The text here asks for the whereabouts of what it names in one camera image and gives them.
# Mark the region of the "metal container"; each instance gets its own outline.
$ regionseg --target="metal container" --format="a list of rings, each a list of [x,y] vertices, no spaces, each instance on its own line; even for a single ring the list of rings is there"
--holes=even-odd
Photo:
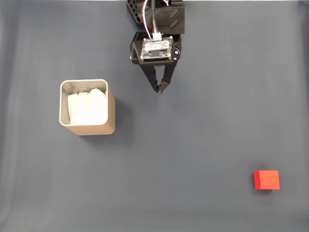
[[[97,125],[71,125],[68,107],[68,95],[81,92],[90,92],[98,88],[107,97],[108,117],[105,123]],[[68,80],[60,86],[59,122],[77,135],[112,134],[115,131],[115,98],[108,83],[103,79],[95,80]]]

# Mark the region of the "wire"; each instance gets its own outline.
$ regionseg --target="wire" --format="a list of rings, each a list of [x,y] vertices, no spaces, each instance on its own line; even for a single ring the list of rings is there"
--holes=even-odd
[[[148,0],[144,1],[143,8],[141,10],[141,16],[142,16],[142,19],[143,19],[144,27],[146,29],[146,32],[147,32],[148,36],[149,36],[149,39],[151,39],[149,30],[148,30],[147,24],[146,24],[146,18],[145,18],[145,8],[146,8],[146,5],[147,5],[147,2],[148,2]]]
[[[145,14],[147,2],[148,2],[148,0],[145,0],[145,1],[144,1],[141,14],[142,14],[142,19],[143,19],[144,27],[145,27],[145,29],[146,29],[146,32],[147,32],[147,34],[148,34],[149,39],[151,39],[149,30],[148,30],[148,27],[147,27],[147,23],[146,23],[146,14]],[[165,2],[167,6],[169,5],[169,0],[163,0],[163,2]],[[152,15],[153,15],[153,28],[154,28],[154,33],[158,33],[159,30],[158,30],[158,27],[157,27],[156,21],[155,21],[155,0],[151,0],[151,10],[152,10]]]

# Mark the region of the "white connector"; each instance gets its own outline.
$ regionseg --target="white connector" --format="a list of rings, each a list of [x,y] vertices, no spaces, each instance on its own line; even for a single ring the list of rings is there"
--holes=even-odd
[[[162,40],[162,35],[160,32],[158,33],[153,33],[153,40],[154,41],[161,41]]]

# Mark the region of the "red block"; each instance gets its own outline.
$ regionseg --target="red block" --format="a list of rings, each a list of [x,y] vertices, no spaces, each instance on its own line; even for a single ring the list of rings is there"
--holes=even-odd
[[[254,171],[255,189],[279,190],[279,172],[271,170]]]

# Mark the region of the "red wire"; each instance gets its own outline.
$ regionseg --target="red wire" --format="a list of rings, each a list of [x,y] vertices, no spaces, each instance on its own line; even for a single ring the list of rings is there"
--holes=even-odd
[[[142,19],[143,19],[143,24],[144,24],[145,30],[146,30],[146,32],[147,32],[147,34],[149,36],[149,39],[151,39],[149,30],[148,30],[147,24],[146,24],[146,18],[145,18],[145,8],[146,8],[147,2],[148,2],[148,0],[144,1],[143,8],[142,8],[142,11],[141,11],[141,16],[142,16]]]

